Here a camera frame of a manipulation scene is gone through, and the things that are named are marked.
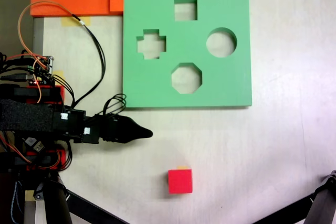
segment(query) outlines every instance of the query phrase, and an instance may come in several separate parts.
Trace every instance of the white table surface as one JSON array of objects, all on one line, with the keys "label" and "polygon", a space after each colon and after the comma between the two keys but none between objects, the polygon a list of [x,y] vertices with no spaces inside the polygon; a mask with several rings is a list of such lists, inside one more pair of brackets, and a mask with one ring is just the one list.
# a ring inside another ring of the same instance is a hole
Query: white table surface
[{"label": "white table surface", "polygon": [[[122,87],[122,18],[91,21],[107,72],[77,107],[88,115]],[[252,107],[125,111],[154,136],[73,144],[65,185],[132,224],[253,223],[313,192],[336,168],[336,0],[250,0],[250,36]],[[80,27],[45,18],[43,54],[77,98],[99,79]],[[192,194],[167,194],[165,175],[177,166],[193,169]]]}]

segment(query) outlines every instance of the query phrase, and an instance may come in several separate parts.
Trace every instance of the yellow tape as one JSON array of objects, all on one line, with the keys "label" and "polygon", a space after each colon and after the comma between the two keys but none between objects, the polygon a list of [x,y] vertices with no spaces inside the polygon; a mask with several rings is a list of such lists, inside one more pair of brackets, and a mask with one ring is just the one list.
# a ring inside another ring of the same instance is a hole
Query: yellow tape
[{"label": "yellow tape", "polygon": [[25,201],[35,201],[34,190],[25,191]]},{"label": "yellow tape", "polygon": [[53,71],[52,71],[52,74],[55,74],[55,75],[60,76],[60,77],[62,77],[63,79],[65,79],[65,78],[64,78],[64,72],[63,72],[63,70],[53,70]]},{"label": "yellow tape", "polygon": [[187,167],[187,166],[178,166],[177,169],[178,170],[189,170],[189,167]]},{"label": "yellow tape", "polygon": [[[91,17],[79,17],[85,25],[91,25]],[[62,17],[61,18],[62,26],[81,26],[81,24],[74,17]]]}]

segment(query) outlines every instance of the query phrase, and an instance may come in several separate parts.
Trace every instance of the metal rod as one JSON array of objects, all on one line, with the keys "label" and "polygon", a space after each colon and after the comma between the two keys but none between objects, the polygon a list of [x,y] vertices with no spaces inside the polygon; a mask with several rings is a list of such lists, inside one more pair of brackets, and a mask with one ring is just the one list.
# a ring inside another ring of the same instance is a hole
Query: metal rod
[{"label": "metal rod", "polygon": [[312,205],[312,199],[314,194],[294,202],[293,204],[282,208],[281,210],[265,217],[264,219],[257,221],[254,224],[295,224],[306,218],[309,209]]},{"label": "metal rod", "polygon": [[48,224],[72,224],[64,189],[58,183],[46,183],[43,197]]},{"label": "metal rod", "polygon": [[326,188],[316,195],[304,224],[332,224],[335,211],[335,195]]},{"label": "metal rod", "polygon": [[69,190],[68,194],[70,212],[91,224],[129,224]]}]

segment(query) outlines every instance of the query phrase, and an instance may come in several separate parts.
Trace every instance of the shape sorter board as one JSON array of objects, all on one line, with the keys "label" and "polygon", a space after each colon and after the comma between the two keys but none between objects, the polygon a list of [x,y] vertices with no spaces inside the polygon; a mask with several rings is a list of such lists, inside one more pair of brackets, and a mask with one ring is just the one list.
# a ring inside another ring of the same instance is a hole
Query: shape sorter board
[{"label": "shape sorter board", "polygon": [[[175,4],[194,3],[194,20],[175,20]],[[234,40],[234,52],[219,58],[206,46],[217,31]],[[144,34],[158,33],[165,50],[155,59],[138,52]],[[124,0],[123,93],[129,108],[250,106],[249,0]],[[199,73],[193,93],[173,87],[183,66]]]}]

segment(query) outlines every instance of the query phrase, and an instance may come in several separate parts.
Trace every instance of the red block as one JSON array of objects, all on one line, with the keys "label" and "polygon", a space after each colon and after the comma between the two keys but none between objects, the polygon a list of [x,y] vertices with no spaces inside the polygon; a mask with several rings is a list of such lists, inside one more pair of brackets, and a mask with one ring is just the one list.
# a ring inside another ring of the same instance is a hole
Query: red block
[{"label": "red block", "polygon": [[170,194],[191,194],[193,192],[192,170],[169,170],[168,184]]}]

